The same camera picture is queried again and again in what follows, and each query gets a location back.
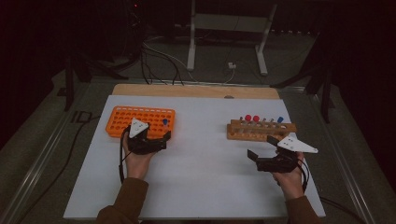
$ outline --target wire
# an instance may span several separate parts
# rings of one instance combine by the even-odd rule
[[[172,55],[169,55],[169,54],[160,52],[160,51],[158,51],[158,50],[156,50],[156,49],[153,49],[153,48],[151,48],[149,45],[147,45],[147,44],[144,43],[144,42],[143,42],[143,45],[146,46],[146,48],[151,49],[152,51],[155,51],[155,52],[160,53],[160,54],[162,54],[162,55],[168,56],[169,58],[172,58],[172,59],[176,60],[178,63],[181,63],[181,64],[183,65],[183,67],[186,69],[186,71],[187,71],[187,73],[189,74],[190,78],[191,78],[193,81],[195,81],[195,82],[197,82],[197,83],[200,83],[200,81],[196,80],[196,79],[191,75],[190,71],[187,69],[187,65],[184,64],[181,60],[179,60],[178,58],[176,58],[176,57],[174,57],[174,56],[172,56]]]
[[[150,54],[150,53],[147,53],[147,52],[145,52],[145,53],[146,53],[147,55],[150,55],[150,56],[153,56],[153,57],[158,57],[158,58],[161,58],[161,59],[165,59],[165,60],[167,60],[168,62],[170,62],[170,63],[175,67],[175,70],[176,70],[176,74],[175,74],[175,76],[174,76],[174,78],[173,78],[173,80],[172,80],[172,85],[175,85],[175,80],[176,80],[176,78],[179,78],[181,84],[184,85],[183,81],[181,80],[180,72],[179,72],[179,70],[178,70],[178,68],[177,68],[177,65],[176,65],[167,55],[163,55],[162,53],[159,53],[159,52],[157,52],[157,51],[154,51],[154,52],[160,54],[160,56],[159,56],[159,55],[155,55],[155,54]]]
[[[152,37],[150,39],[146,39],[145,42],[150,42],[151,40],[156,40],[156,39],[161,39],[161,38],[165,38],[165,36],[157,35],[157,36],[154,36],[154,37]]]
[[[303,192],[305,192],[306,186],[308,185],[308,180],[306,179],[306,173],[305,173],[303,167],[300,164],[297,164],[297,167],[301,170],[301,173],[303,174],[303,178],[304,178],[304,181],[303,181]]]
[[[144,68],[144,65],[145,65],[145,62],[144,62],[144,60],[143,60],[143,54],[140,54],[140,67],[141,67],[141,69],[142,69],[142,76],[143,76],[143,79],[145,79],[146,83],[147,83],[148,85],[150,85],[151,82],[149,82],[149,81],[147,80],[146,75],[145,75],[145,68]]]
[[[329,200],[329,199],[324,198],[324,197],[321,197],[321,196],[319,196],[319,198],[320,198],[320,200],[321,200],[322,202],[324,202],[324,203],[326,203],[326,204],[329,204],[329,205],[331,205],[331,206],[334,206],[334,207],[340,209],[341,211],[347,213],[348,215],[354,217],[356,220],[359,221],[359,223],[365,224],[365,221],[364,221],[363,219],[361,219],[361,217],[359,217],[358,215],[356,215],[355,213],[353,213],[351,210],[347,209],[346,207],[344,207],[344,206],[341,205],[340,203],[336,203],[336,202],[334,202],[334,201],[332,201],[332,200]]]
[[[133,65],[136,64],[136,62],[137,62],[136,59],[131,59],[131,58],[129,58],[128,61],[125,62],[125,63],[113,65],[113,66],[110,66],[110,67],[108,67],[108,68],[110,68],[110,69],[112,69],[112,70],[114,70],[114,71],[116,71],[116,72],[121,72],[121,71],[124,71],[124,70],[126,70],[126,69],[132,67]]]
[[[302,166],[299,165],[299,168],[303,171],[304,179],[306,179],[306,182],[305,182],[305,183],[306,183],[306,184],[305,184],[305,187],[306,187],[306,185],[307,185],[307,183],[308,183],[308,181],[309,181],[309,178],[310,178],[309,168],[308,168],[308,166],[306,165],[305,162],[303,162],[302,160],[299,160],[299,161],[302,163],[302,165],[305,167],[305,169],[306,169],[306,171],[307,171],[307,172],[306,172],[306,176],[305,176],[305,173],[304,173],[304,171],[303,171]],[[343,212],[347,213],[348,215],[350,215],[350,216],[356,218],[356,219],[359,221],[359,223],[364,223],[364,224],[365,224],[365,222],[364,222],[359,216],[357,216],[355,213],[353,213],[353,212],[350,211],[349,209],[345,208],[345,207],[344,207],[343,205],[341,205],[340,203],[336,203],[336,202],[334,202],[334,201],[332,201],[332,200],[329,200],[329,199],[327,199],[327,198],[320,197],[320,196],[319,196],[319,198],[320,198],[320,200],[321,200],[322,202],[327,203],[327,204],[329,204],[329,205],[332,205],[332,206],[334,206],[334,207],[336,207],[336,208],[342,210]]]
[[[235,23],[235,26],[233,27],[233,29],[232,29],[232,31],[235,31],[235,29],[236,29],[236,26],[238,26],[238,23],[239,23],[239,16],[238,16],[238,20],[236,21],[236,23]],[[234,43],[234,42],[236,42],[237,40],[233,40],[233,41],[231,41],[231,43],[230,43],[230,49],[228,50],[228,53],[227,53],[227,55],[226,55],[226,57],[225,57],[225,60],[224,60],[224,63],[223,63],[223,67],[222,67],[222,73],[224,74],[224,67],[226,67],[226,64],[227,64],[227,62],[228,62],[228,58],[230,57],[230,54],[231,54],[231,51],[232,51],[232,49],[233,49],[233,46],[232,46],[232,44]]]
[[[207,38],[213,35],[216,39],[215,39],[215,43],[221,43],[221,38],[218,36],[218,34],[215,32],[215,30],[209,30],[208,33],[206,35],[203,35],[201,37],[196,37],[197,41],[200,40],[203,43],[207,43],[207,42],[213,42],[213,41],[208,41]]]
[[[26,212],[25,212],[25,213],[20,217],[20,219],[16,222],[17,224],[21,223],[21,222],[26,218],[26,216],[29,214],[29,212],[30,212],[30,211],[35,207],[35,205],[44,197],[44,195],[50,190],[50,188],[52,188],[52,186],[56,183],[56,181],[58,180],[58,178],[59,178],[59,177],[61,176],[61,174],[64,172],[64,169],[66,168],[66,166],[67,166],[68,163],[70,162],[70,159],[71,159],[72,154],[73,154],[73,151],[74,151],[75,144],[76,144],[77,139],[78,139],[78,135],[79,135],[79,133],[81,132],[81,130],[82,130],[82,128],[84,127],[84,125],[86,125],[87,123],[90,123],[90,122],[91,122],[92,120],[94,120],[94,119],[99,119],[99,118],[100,118],[100,116],[91,118],[91,119],[89,119],[88,121],[83,122],[83,123],[79,126],[79,128],[78,128],[78,130],[77,130],[77,132],[76,132],[76,135],[75,135],[75,137],[74,137],[74,139],[73,139],[72,146],[70,147],[70,150],[69,150],[69,154],[68,154],[68,156],[67,156],[66,163],[65,163],[64,166],[62,167],[61,171],[59,172],[59,174],[57,174],[57,175],[55,176],[55,178],[54,178],[54,179],[52,180],[52,182],[47,186],[47,188],[40,194],[40,196],[38,196],[38,198],[29,206],[29,208],[26,210]]]
[[[122,159],[122,161],[125,161],[125,159],[132,153],[132,151],[128,152],[128,154],[126,154],[126,156]]]
[[[235,68],[233,68],[233,74],[231,75],[230,79],[228,79],[226,82],[224,82],[223,84],[227,84],[229,81],[231,81],[233,79],[233,75],[235,75]]]
[[[146,61],[145,61],[145,62],[142,61],[142,62],[143,62],[143,65],[145,65],[145,66],[147,67],[147,69],[148,69],[148,76],[149,76],[149,78],[150,78],[150,83],[148,83],[148,84],[149,84],[149,85],[152,84],[152,77],[151,77],[151,76],[153,76],[153,77],[155,77],[156,79],[160,80],[163,84],[167,85],[166,82],[164,82],[163,80],[161,80],[160,78],[158,78],[157,76],[155,76],[155,75],[151,72],[151,68],[150,68],[149,65],[147,64],[147,54],[145,54],[145,56],[146,56]],[[146,79],[146,77],[145,77],[145,75],[144,75],[144,68],[142,68],[142,74],[143,74],[144,78]]]
[[[121,135],[121,138],[120,138],[120,164],[119,164],[119,173],[120,173],[120,181],[121,181],[121,183],[123,182],[123,180],[124,180],[124,178],[125,178],[125,175],[124,175],[124,173],[123,173],[123,166],[122,166],[122,162],[127,158],[127,156],[129,156],[129,154],[131,154],[131,152],[132,151],[130,151],[124,158],[122,158],[122,143],[123,143],[123,138],[124,138],[124,135],[126,134],[126,132],[128,132],[130,130],[130,128],[128,127],[128,128],[125,128],[123,131],[122,131],[122,135]]]

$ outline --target metal stand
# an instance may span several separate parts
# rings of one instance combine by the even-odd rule
[[[195,0],[191,1],[191,30],[190,30],[190,50],[187,60],[187,69],[194,70],[195,62],[195,29],[229,30],[262,33],[262,42],[255,47],[257,61],[262,76],[268,75],[262,51],[265,46],[268,34],[271,30],[272,21],[276,12],[276,4],[272,6],[268,18],[239,17],[226,15],[199,14],[195,12]],[[226,22],[235,22],[235,25],[227,27]]]
[[[103,71],[105,74],[115,79],[128,79],[128,77],[123,77],[114,72],[113,70],[103,66],[99,62],[92,60],[90,57],[84,53],[78,52],[75,49],[71,49],[66,56],[64,70],[65,70],[65,82],[66,82],[66,105],[64,111],[68,111],[71,104],[74,101],[74,81],[73,74],[76,72],[78,79],[82,82],[90,82],[92,75],[89,66],[97,68]]]

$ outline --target black cable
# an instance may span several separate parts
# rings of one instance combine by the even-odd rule
[[[175,74],[174,78],[172,79],[172,85],[175,85],[175,80],[176,80],[176,78],[177,78],[177,77],[180,78],[180,73],[179,73],[179,70],[178,70],[176,64],[175,64],[169,57],[167,57],[167,56],[164,55],[164,54],[159,53],[159,54],[162,55],[162,56],[158,56],[158,55],[150,54],[150,53],[147,53],[147,52],[145,52],[145,53],[146,53],[147,55],[150,55],[150,56],[153,56],[153,57],[165,59],[165,60],[169,61],[169,62],[175,67],[175,69],[176,69],[176,74]]]
[[[128,61],[125,63],[109,66],[108,68],[110,68],[116,72],[121,72],[121,71],[126,70],[127,68],[132,67],[133,65],[136,64],[136,62],[137,62],[137,60],[129,58]]]
[[[164,54],[164,53],[162,53],[162,52],[160,52],[158,50],[154,50],[154,49],[150,49],[150,48],[143,47],[143,50],[150,50],[150,51],[153,51],[153,52],[155,52],[157,54],[160,54],[162,57],[160,57],[158,55],[149,54],[149,53],[145,52],[147,55],[150,55],[150,56],[153,56],[153,57],[162,58],[162,59],[165,59],[168,62],[170,62],[175,67],[175,70],[176,70],[176,74],[175,74],[175,76],[174,76],[174,78],[172,80],[172,85],[175,85],[175,80],[176,80],[177,77],[179,78],[180,83],[182,85],[184,85],[183,81],[181,80],[180,71],[178,70],[177,65],[173,62],[173,60],[168,55],[166,55],[166,54]]]
[[[58,178],[59,178],[59,177],[61,176],[61,174],[64,172],[64,169],[66,168],[66,166],[68,165],[68,163],[70,162],[70,159],[71,159],[71,157],[72,157],[72,154],[73,154],[73,151],[74,151],[74,146],[75,146],[75,144],[76,144],[76,142],[77,142],[77,138],[78,138],[79,132],[81,132],[81,130],[82,130],[82,128],[84,127],[84,125],[87,124],[87,123],[90,123],[90,122],[91,122],[92,120],[94,120],[94,119],[99,119],[99,118],[100,118],[100,116],[91,118],[91,119],[89,119],[88,121],[83,122],[83,123],[81,124],[81,126],[79,126],[79,128],[78,128],[78,130],[77,130],[77,132],[76,132],[76,135],[75,135],[75,137],[74,137],[74,139],[73,139],[72,146],[70,147],[69,155],[67,156],[66,163],[65,163],[64,166],[62,167],[61,171],[59,172],[59,174],[57,174],[57,175],[55,176],[55,178],[54,178],[54,179],[52,180],[52,182],[47,186],[47,188],[40,194],[40,196],[38,196],[38,198],[29,206],[29,208],[26,210],[26,212],[25,212],[25,213],[20,217],[20,219],[16,222],[17,224],[21,223],[21,222],[25,219],[25,217],[29,214],[29,212],[30,212],[30,211],[35,207],[35,205],[44,197],[44,195],[50,190],[50,188],[52,188],[52,186],[56,183],[56,181],[58,180]]]
[[[149,84],[151,84],[151,83],[149,83],[149,81],[147,80],[147,78],[146,78],[146,75],[145,75],[145,68],[144,68],[144,62],[143,62],[143,54],[140,54],[140,67],[141,67],[141,69],[142,69],[142,76],[143,76],[143,79],[145,79],[145,81],[146,81],[146,83],[149,85]]]
[[[120,164],[119,164],[119,173],[120,173],[120,181],[121,181],[121,183],[123,182],[123,180],[124,180],[124,178],[125,178],[124,173],[123,173],[122,162],[126,159],[127,156],[129,156],[129,154],[131,154],[131,152],[130,152],[130,153],[128,153],[128,155],[126,155],[124,158],[122,158],[122,143],[123,143],[124,135],[125,135],[125,133],[127,132],[127,130],[128,130],[128,129],[124,129],[124,130],[122,131],[122,135],[121,135],[121,138],[120,138]]]
[[[304,173],[304,171],[303,171],[304,179],[306,179],[306,184],[305,184],[305,187],[306,187],[306,185],[307,185],[307,183],[308,183],[308,180],[309,180],[309,178],[310,178],[309,168],[308,168],[308,166],[305,164],[305,162],[303,162],[303,161],[301,161],[301,160],[299,160],[299,161],[302,163],[302,165],[303,165],[303,166],[305,167],[305,169],[307,170],[307,177],[305,177],[305,173]],[[327,198],[320,197],[320,196],[319,196],[319,198],[320,198],[320,200],[321,200],[322,202],[327,203],[327,204],[329,204],[329,205],[332,205],[332,206],[334,206],[334,207],[336,207],[336,208],[342,210],[343,212],[347,213],[348,215],[354,217],[355,219],[357,219],[357,220],[359,221],[359,223],[365,224],[365,222],[364,222],[359,216],[357,216],[355,213],[353,213],[353,212],[350,211],[349,209],[345,208],[345,207],[344,207],[343,205],[341,205],[340,203],[336,203],[336,202],[334,202],[334,201],[332,201],[332,200],[329,200],[329,199],[327,199]]]
[[[207,40],[207,38],[210,35],[214,35],[215,36],[215,38],[216,38],[215,41]],[[218,44],[218,43],[221,43],[221,38],[217,35],[215,30],[209,30],[209,32],[206,35],[203,35],[201,37],[197,37],[197,44],[199,43],[198,41],[202,41],[203,43],[214,42],[214,43]]]
[[[238,20],[236,21],[235,26],[233,27],[233,31],[236,29],[236,26],[238,26],[239,18],[240,18],[240,16],[238,16]],[[236,41],[238,41],[238,40],[235,39],[235,40],[231,41],[231,43],[229,45],[230,49],[228,50],[228,53],[227,53],[227,55],[225,57],[225,60],[224,60],[224,63],[223,63],[223,67],[222,67],[222,74],[223,75],[226,75],[226,74],[224,74],[224,67],[227,67],[226,64],[228,62],[228,58],[230,57],[231,51],[233,50],[233,46],[231,46],[231,44],[233,44]]]
[[[340,209],[341,211],[347,213],[348,215],[354,217],[356,220],[359,221],[359,223],[365,224],[365,221],[364,221],[363,219],[361,219],[361,217],[359,217],[358,215],[356,215],[355,213],[353,213],[352,211],[350,211],[349,209],[347,209],[346,207],[344,207],[344,206],[341,205],[340,203],[336,203],[336,202],[334,202],[334,201],[332,201],[332,200],[329,200],[329,199],[327,199],[327,198],[320,197],[320,196],[319,196],[319,198],[320,198],[320,200],[321,200],[322,202],[324,202],[324,203],[326,203],[326,204],[329,204],[329,205],[332,205],[332,206],[334,206],[334,207]]]
[[[151,76],[153,76],[153,77],[155,77],[157,80],[161,81],[163,84],[167,85],[166,82],[162,81],[160,78],[158,78],[157,76],[155,76],[155,75],[151,72],[151,68],[149,67],[149,65],[148,65],[148,63],[147,63],[147,55],[148,55],[148,54],[147,54],[145,51],[142,51],[142,54],[143,54],[143,53],[145,53],[145,56],[146,56],[146,61],[143,62],[143,65],[145,65],[145,66],[147,67],[147,69],[148,69],[148,76],[149,76],[149,79],[150,79],[150,83],[148,83],[148,84],[149,84],[149,85],[152,84],[152,77],[151,77]]]
[[[303,178],[304,178],[304,181],[303,181],[303,192],[305,192],[306,186],[308,185],[308,180],[306,179],[306,174],[305,174],[305,171],[304,171],[303,167],[300,164],[297,164],[297,167],[301,170],[301,173],[303,174]]]

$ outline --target forearm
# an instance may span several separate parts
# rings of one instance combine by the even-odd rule
[[[141,179],[125,178],[113,205],[99,212],[97,223],[138,223],[149,184]]]
[[[292,224],[319,224],[318,218],[306,196],[286,201],[289,218]]]

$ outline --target test tube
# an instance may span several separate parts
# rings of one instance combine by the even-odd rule
[[[262,127],[266,127],[267,125],[265,125],[265,118],[262,119]]]
[[[274,127],[274,119],[270,119],[270,127],[271,127],[271,128]]]
[[[251,116],[250,115],[246,115],[245,116],[245,121],[246,121],[247,125],[249,125],[250,121],[251,121]],[[246,133],[251,133],[251,129],[247,129]]]
[[[245,126],[245,125],[247,124],[247,123],[244,121],[244,118],[242,118],[242,117],[239,118],[239,121],[241,121],[241,125],[243,125],[243,126]],[[243,133],[243,132],[244,132],[244,129],[243,129],[243,128],[240,128],[238,132],[239,132],[239,133]]]
[[[260,121],[260,117],[255,115],[253,116],[253,121],[251,121],[251,125],[256,126],[259,121]]]
[[[168,119],[163,119],[163,130],[167,133],[169,131]]]
[[[282,123],[282,121],[283,121],[283,118],[282,118],[282,117],[279,117],[279,118],[277,119],[277,121],[276,121],[276,123],[277,123],[276,127],[277,127],[277,128],[280,127],[280,123]]]

